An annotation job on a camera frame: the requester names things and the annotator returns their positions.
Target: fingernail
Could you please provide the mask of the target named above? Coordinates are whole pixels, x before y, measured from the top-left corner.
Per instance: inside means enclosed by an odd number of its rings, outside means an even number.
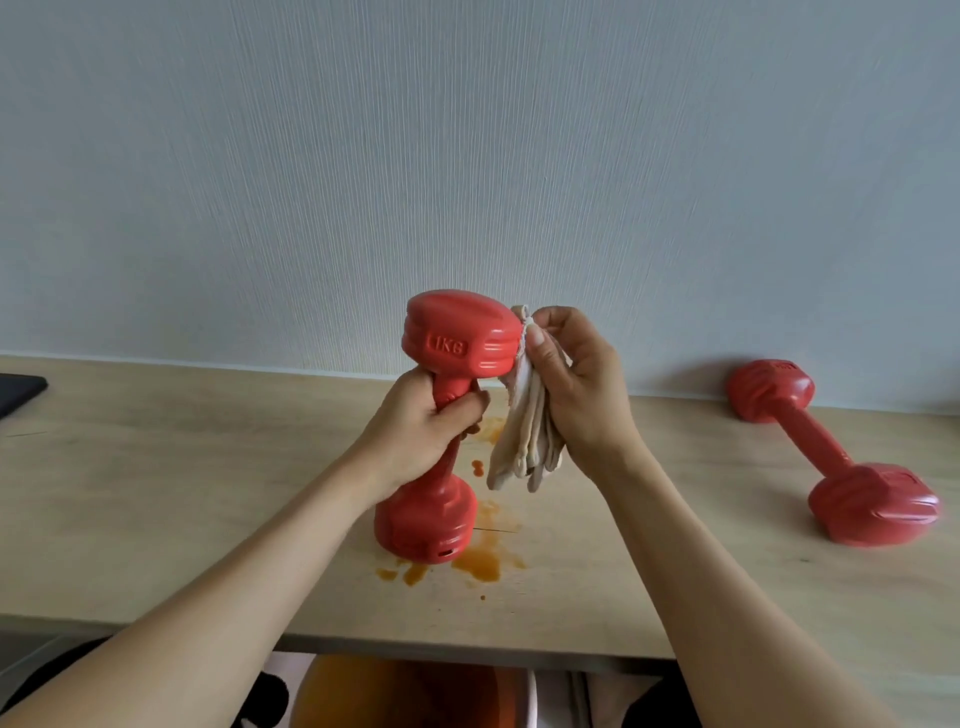
[[[536,324],[527,327],[527,343],[532,347],[538,347],[546,339],[543,329]]]

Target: tabletop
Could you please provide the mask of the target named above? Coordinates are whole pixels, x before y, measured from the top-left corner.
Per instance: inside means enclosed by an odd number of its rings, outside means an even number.
[[[50,381],[0,421],[0,627],[50,631],[116,628],[195,577],[340,454],[389,387],[20,357],[0,371]],[[805,504],[818,474],[777,427],[723,402],[632,404],[697,514],[841,663],[958,679],[960,420],[816,410],[855,459],[905,465],[944,503],[918,542],[857,549],[818,528]],[[504,414],[494,391],[457,461],[480,499],[472,557],[399,563],[368,513],[281,644],[585,669],[672,656],[604,500],[569,459],[536,494],[487,491]]]

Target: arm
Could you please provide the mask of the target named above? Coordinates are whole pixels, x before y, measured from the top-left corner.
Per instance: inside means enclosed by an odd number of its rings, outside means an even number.
[[[704,725],[900,725],[690,510],[637,433],[616,352],[586,317],[548,308],[534,318],[553,337],[528,334],[551,416],[610,506]]]
[[[402,376],[360,439],[276,516],[0,727],[230,725],[354,521],[425,473],[487,401],[471,393],[437,413],[430,375]]]

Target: red dumbbell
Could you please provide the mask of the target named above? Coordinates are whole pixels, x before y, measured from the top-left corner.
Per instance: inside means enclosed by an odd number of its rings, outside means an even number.
[[[468,291],[427,291],[407,303],[401,346],[434,373],[433,399],[442,408],[514,368],[523,324],[507,306]],[[473,490],[453,474],[454,439],[427,473],[376,506],[376,540],[397,556],[421,564],[455,559],[470,543],[476,520]]]
[[[813,393],[813,380],[782,359],[753,361],[727,380],[727,397],[737,415],[751,423],[780,423],[824,475],[807,504],[833,541],[892,546],[923,534],[939,515],[936,494],[899,465],[855,464],[806,411]]]

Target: towel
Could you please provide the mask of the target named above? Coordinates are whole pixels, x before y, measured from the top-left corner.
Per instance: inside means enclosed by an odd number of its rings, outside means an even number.
[[[498,491],[512,477],[525,477],[527,490],[535,493],[543,478],[560,467],[564,439],[550,418],[550,394],[527,357],[527,329],[534,320],[525,305],[511,310],[524,326],[514,368],[500,378],[507,387],[510,410],[490,455],[487,487]]]

